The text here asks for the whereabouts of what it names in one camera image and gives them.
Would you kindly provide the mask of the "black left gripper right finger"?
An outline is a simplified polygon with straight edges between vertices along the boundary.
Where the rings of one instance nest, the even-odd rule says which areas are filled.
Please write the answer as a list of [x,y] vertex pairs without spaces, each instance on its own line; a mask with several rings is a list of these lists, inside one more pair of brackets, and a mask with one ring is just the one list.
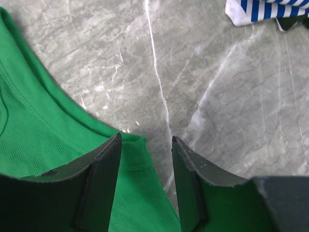
[[232,174],[172,138],[172,160],[184,232],[306,232],[306,176]]

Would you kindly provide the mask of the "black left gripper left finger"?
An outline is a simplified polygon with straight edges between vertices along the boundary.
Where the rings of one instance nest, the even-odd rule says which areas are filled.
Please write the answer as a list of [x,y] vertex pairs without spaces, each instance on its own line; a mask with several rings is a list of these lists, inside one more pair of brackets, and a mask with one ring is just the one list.
[[116,134],[40,176],[0,176],[3,232],[106,232],[122,151]]

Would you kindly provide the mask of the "green tank top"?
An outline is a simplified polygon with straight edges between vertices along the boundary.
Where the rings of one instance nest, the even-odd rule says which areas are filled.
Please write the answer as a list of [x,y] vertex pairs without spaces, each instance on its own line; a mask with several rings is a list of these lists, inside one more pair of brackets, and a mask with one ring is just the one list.
[[53,81],[5,9],[0,11],[0,175],[40,176],[121,134],[122,151],[107,232],[178,232],[146,138],[84,111]]

